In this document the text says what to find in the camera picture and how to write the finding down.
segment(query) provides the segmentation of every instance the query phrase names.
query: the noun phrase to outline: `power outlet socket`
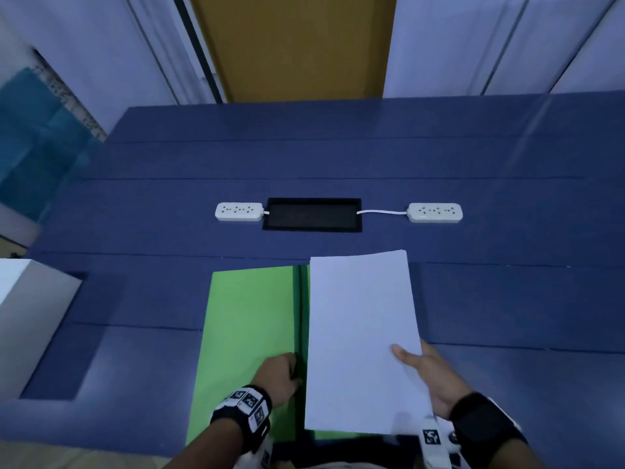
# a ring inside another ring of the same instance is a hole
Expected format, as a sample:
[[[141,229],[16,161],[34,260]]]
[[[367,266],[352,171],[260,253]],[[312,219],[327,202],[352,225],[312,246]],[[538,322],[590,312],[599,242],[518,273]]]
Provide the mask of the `power outlet socket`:
[[[219,203],[215,217],[226,222],[258,222],[264,212],[261,203]]]
[[[455,203],[412,203],[408,206],[411,222],[455,224],[463,218],[463,210]]]

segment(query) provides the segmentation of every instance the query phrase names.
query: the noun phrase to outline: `white paper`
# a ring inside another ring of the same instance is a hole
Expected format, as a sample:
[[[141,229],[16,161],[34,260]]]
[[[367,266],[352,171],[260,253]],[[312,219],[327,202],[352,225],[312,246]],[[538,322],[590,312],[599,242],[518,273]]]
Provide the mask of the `white paper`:
[[[311,258],[309,430],[418,434],[426,385],[391,352],[421,354],[404,250]]]

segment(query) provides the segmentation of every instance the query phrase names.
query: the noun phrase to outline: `blue tabletop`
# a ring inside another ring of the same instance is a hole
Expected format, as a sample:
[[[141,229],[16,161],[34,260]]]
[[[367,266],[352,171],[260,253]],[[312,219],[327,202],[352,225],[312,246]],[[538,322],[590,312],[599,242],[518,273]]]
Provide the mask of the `blue tabletop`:
[[[173,455],[213,271],[408,252],[422,335],[553,467],[625,457],[625,93],[130,109],[30,257],[84,283],[0,438]],[[457,202],[455,225],[263,231],[222,201]]]

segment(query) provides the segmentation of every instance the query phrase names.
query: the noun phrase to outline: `black wristband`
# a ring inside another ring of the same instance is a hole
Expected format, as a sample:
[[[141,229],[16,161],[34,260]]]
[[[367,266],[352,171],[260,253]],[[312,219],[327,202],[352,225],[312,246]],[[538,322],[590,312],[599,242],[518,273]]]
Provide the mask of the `black wristband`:
[[[233,419],[243,433],[243,454],[256,452],[269,432],[270,413],[273,408],[269,394],[256,385],[246,385],[235,390],[217,405],[211,423],[217,419]]]
[[[510,440],[527,440],[514,422],[481,393],[468,394],[451,410],[460,452],[473,469],[487,469],[491,459]]]

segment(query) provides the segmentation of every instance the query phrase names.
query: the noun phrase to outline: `hand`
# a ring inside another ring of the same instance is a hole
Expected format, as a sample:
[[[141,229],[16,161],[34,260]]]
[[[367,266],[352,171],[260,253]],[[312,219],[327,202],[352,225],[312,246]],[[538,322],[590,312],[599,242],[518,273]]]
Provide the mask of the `hand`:
[[[280,354],[265,359],[256,371],[252,385],[258,385],[271,398],[274,408],[284,405],[301,385],[300,378],[292,379],[295,370],[295,354]]]
[[[437,416],[449,419],[449,413],[456,403],[473,393],[473,388],[423,339],[421,339],[423,355],[410,354],[397,344],[393,344],[391,349],[398,360],[417,369],[429,388],[432,408]]]

